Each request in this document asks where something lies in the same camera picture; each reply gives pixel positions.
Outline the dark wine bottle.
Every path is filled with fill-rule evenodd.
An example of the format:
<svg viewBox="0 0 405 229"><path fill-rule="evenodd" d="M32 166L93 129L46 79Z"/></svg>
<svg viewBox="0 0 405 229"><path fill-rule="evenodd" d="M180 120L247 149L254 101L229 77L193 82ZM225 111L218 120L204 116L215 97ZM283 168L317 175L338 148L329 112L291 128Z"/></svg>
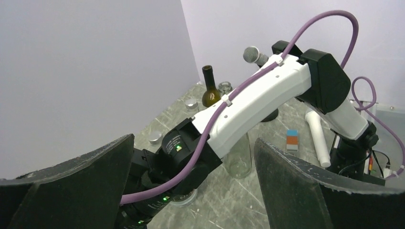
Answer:
<svg viewBox="0 0 405 229"><path fill-rule="evenodd" d="M202 96L202 104L204 107L210 107L221 99L220 92L216 88L213 67L211 65L203 66L202 72L206 86L206 91Z"/></svg>

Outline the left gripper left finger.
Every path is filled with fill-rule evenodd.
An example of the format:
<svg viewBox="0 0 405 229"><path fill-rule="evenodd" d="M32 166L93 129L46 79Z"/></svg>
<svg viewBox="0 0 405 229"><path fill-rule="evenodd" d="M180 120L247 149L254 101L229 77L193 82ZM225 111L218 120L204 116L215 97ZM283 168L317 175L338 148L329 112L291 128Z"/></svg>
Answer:
<svg viewBox="0 0 405 229"><path fill-rule="evenodd" d="M0 182L3 229L111 229L126 185L134 136L55 166Z"/></svg>

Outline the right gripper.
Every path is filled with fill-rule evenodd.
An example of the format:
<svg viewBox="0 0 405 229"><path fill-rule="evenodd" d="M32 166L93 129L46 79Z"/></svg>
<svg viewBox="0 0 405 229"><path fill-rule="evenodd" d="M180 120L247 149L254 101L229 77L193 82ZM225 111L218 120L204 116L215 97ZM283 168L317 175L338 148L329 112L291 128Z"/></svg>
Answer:
<svg viewBox="0 0 405 229"><path fill-rule="evenodd" d="M114 228L145 229L169 203L187 200L203 180L201 154L188 152L177 163L164 153L134 149Z"/></svg>

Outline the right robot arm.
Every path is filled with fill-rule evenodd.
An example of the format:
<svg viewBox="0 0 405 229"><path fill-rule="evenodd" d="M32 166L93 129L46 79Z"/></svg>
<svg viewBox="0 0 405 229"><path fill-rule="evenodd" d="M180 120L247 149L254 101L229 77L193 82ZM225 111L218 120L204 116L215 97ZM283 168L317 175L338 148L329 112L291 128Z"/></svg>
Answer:
<svg viewBox="0 0 405 229"><path fill-rule="evenodd" d="M376 127L351 105L351 81L325 52L278 41L247 83L177 124L153 152L135 150L114 227L144 229L174 197L189 194L222 163L236 142L279 106L296 98L315 110L343 141L332 166L352 175L357 157L376 145Z"/></svg>

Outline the clear glass bottle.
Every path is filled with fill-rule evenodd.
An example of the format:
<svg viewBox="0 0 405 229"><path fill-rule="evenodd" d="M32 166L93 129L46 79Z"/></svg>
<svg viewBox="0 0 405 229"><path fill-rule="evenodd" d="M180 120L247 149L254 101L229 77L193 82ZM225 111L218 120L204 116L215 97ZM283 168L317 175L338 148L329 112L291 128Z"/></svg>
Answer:
<svg viewBox="0 0 405 229"><path fill-rule="evenodd" d="M245 133L223 158L226 172L233 178L245 178L252 169L252 155L249 134Z"/></svg>

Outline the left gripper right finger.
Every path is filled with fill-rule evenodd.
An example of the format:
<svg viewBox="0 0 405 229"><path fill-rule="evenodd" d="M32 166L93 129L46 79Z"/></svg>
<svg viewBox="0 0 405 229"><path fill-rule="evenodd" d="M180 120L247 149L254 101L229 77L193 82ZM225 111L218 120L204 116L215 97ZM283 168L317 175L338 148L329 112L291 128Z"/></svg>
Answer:
<svg viewBox="0 0 405 229"><path fill-rule="evenodd" d="M343 177L258 138L254 160L272 229L402 229L405 192Z"/></svg>

